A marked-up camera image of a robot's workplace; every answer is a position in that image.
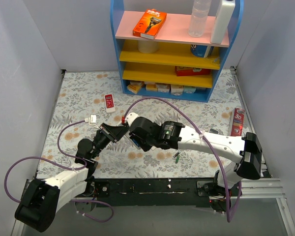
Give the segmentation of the white remote control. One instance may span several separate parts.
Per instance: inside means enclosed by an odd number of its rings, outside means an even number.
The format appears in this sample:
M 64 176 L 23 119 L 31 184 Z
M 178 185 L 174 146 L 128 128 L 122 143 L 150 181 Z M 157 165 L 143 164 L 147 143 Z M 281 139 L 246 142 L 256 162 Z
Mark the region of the white remote control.
M 127 138 L 134 147 L 136 147 L 137 149 L 140 149 L 139 144 L 130 135 L 130 132 L 129 132 L 130 126 L 128 124 L 126 125 L 128 126 L 128 131 L 125 133 L 124 137 Z

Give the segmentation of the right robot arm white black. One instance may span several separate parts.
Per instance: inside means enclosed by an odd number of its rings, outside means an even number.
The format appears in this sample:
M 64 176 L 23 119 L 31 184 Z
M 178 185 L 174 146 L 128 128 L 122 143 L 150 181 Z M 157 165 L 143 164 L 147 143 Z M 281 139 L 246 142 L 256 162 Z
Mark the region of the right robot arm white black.
M 130 113 L 125 120 L 129 125 L 129 139 L 143 151 L 151 148 L 195 150 L 230 160 L 212 184 L 217 195 L 226 194 L 242 179 L 261 178 L 262 147 L 254 133 L 248 132 L 244 137 L 199 134 L 182 123 L 166 121 L 158 125 L 135 113 Z

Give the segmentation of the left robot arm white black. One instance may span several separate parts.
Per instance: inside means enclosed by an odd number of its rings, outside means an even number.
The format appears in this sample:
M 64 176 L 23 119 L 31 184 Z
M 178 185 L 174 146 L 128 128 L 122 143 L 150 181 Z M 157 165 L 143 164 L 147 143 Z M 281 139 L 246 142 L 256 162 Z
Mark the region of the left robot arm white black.
M 30 182 L 15 212 L 15 218 L 39 232 L 46 231 L 55 215 L 65 204 L 78 195 L 94 193 L 91 182 L 98 163 L 94 158 L 110 143 L 119 141 L 129 130 L 127 123 L 119 126 L 100 125 L 93 140 L 78 142 L 75 161 L 71 167 L 56 176 Z

